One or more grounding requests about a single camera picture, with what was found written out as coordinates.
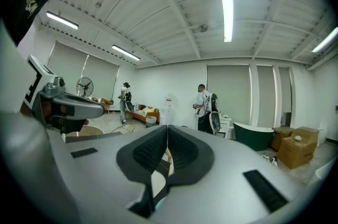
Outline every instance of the green bathtub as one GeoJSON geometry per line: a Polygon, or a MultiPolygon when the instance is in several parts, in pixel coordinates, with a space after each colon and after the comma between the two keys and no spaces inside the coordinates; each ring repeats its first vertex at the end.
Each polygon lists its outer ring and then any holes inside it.
{"type": "Polygon", "coordinates": [[[236,140],[254,151],[266,150],[274,137],[272,128],[233,123],[236,140]]]}

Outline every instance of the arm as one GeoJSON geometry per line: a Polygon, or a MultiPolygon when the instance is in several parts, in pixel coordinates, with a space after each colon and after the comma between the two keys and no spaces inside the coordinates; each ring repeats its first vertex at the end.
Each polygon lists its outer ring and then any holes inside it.
{"type": "Polygon", "coordinates": [[[201,107],[203,107],[203,95],[198,94],[197,95],[197,102],[194,105],[194,109],[200,109],[201,107]]]}
{"type": "Polygon", "coordinates": [[[124,99],[125,94],[126,94],[126,91],[125,90],[121,90],[121,99],[124,99]]]}

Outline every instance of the window blind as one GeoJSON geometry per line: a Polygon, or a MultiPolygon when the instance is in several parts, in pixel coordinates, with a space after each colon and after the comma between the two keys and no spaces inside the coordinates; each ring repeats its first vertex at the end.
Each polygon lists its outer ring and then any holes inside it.
{"type": "Polygon", "coordinates": [[[292,111],[292,94],[289,68],[279,68],[281,83],[281,112],[292,111]]]}
{"type": "Polygon", "coordinates": [[[259,80],[258,126],[273,127],[276,113],[275,77],[272,66],[257,66],[259,80]]]}
{"type": "Polygon", "coordinates": [[[207,87],[208,92],[217,95],[223,115],[228,115],[233,122],[249,124],[249,66],[209,66],[207,87]]]}
{"type": "Polygon", "coordinates": [[[48,61],[48,67],[58,76],[64,78],[66,92],[77,95],[76,84],[81,78],[87,54],[70,48],[59,42],[55,43],[48,61]]]}
{"type": "Polygon", "coordinates": [[[94,90],[91,97],[111,99],[118,67],[97,57],[88,57],[82,77],[87,77],[93,82],[94,90]]]}

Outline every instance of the trash bin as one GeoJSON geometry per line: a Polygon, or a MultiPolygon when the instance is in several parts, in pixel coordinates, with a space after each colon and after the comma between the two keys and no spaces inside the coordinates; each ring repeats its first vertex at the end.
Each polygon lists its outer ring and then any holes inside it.
{"type": "Polygon", "coordinates": [[[146,128],[156,125],[156,117],[148,116],[146,118],[146,128]]]}

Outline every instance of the cardboard box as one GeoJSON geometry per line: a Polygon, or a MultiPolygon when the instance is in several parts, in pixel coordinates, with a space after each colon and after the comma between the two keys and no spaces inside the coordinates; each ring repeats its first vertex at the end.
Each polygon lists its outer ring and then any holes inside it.
{"type": "Polygon", "coordinates": [[[275,134],[274,139],[270,143],[270,146],[274,150],[278,151],[281,144],[281,140],[285,137],[289,137],[295,129],[285,126],[285,127],[276,127],[273,128],[273,130],[275,131],[275,134]]]}
{"type": "Polygon", "coordinates": [[[319,130],[308,127],[300,127],[294,130],[290,137],[283,138],[277,158],[287,167],[294,169],[309,162],[317,148],[319,130]],[[300,136],[300,142],[294,140],[300,136]]]}

